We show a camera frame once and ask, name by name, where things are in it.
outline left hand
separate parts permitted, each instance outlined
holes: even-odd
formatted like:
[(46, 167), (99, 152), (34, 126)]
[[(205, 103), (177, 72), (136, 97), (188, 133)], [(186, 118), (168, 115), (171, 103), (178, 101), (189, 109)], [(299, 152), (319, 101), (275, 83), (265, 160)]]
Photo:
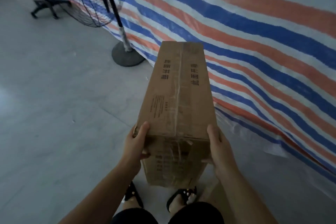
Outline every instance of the left hand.
[(126, 137), (124, 153), (119, 163), (129, 169), (133, 176), (136, 176), (141, 169), (140, 160), (150, 156), (150, 154), (142, 153), (145, 144), (145, 137), (149, 128), (149, 122), (146, 121), (140, 127), (139, 133), (136, 137), (133, 138), (134, 127), (131, 128), (131, 131)]

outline foot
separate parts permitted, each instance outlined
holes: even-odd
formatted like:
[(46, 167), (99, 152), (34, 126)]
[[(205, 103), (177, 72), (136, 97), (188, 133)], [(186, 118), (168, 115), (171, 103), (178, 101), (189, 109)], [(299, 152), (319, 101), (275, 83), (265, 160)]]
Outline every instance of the foot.
[(197, 189), (179, 189), (174, 193), (172, 197), (167, 201), (167, 210), (172, 212), (173, 210), (180, 210), (186, 205), (193, 203), (196, 199)]
[(125, 196), (122, 200), (122, 203), (125, 203), (127, 201), (134, 201), (136, 200), (137, 203), (139, 204), (139, 206), (141, 208), (144, 207), (144, 204), (142, 203), (141, 197), (139, 196), (137, 189), (135, 188), (135, 185), (133, 182), (131, 182), (131, 184), (128, 186)]

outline cardboard box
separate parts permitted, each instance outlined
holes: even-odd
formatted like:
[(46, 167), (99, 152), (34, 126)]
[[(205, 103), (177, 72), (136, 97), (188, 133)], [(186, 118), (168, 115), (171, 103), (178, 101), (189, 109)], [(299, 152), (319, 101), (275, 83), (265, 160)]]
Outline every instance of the cardboard box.
[(199, 201), (207, 202), (216, 207), (222, 214), (225, 224), (236, 223), (225, 190), (217, 178), (208, 181)]
[(217, 124), (201, 43), (162, 42), (134, 135), (145, 121), (147, 182), (194, 187), (206, 166), (201, 160), (210, 154), (207, 126)]

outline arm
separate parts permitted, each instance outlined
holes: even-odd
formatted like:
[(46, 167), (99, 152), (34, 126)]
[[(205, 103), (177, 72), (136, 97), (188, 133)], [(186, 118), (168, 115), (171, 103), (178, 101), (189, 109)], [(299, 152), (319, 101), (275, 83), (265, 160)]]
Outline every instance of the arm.
[(218, 127), (208, 126), (215, 173), (224, 187), (238, 224), (277, 224), (277, 221), (238, 170), (229, 141)]
[(117, 166), (59, 224), (106, 224), (111, 221), (128, 186), (140, 171), (140, 160), (148, 157), (142, 154), (148, 129), (149, 123), (145, 122), (135, 138), (131, 129)]

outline forearm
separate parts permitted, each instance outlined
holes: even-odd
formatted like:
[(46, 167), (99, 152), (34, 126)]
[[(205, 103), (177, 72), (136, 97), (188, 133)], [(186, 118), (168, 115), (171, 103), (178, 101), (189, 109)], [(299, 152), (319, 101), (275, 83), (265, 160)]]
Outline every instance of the forearm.
[(111, 220), (134, 175), (119, 163), (59, 224), (105, 224)]
[(266, 205), (237, 168), (221, 171), (219, 179), (238, 224), (277, 224)]

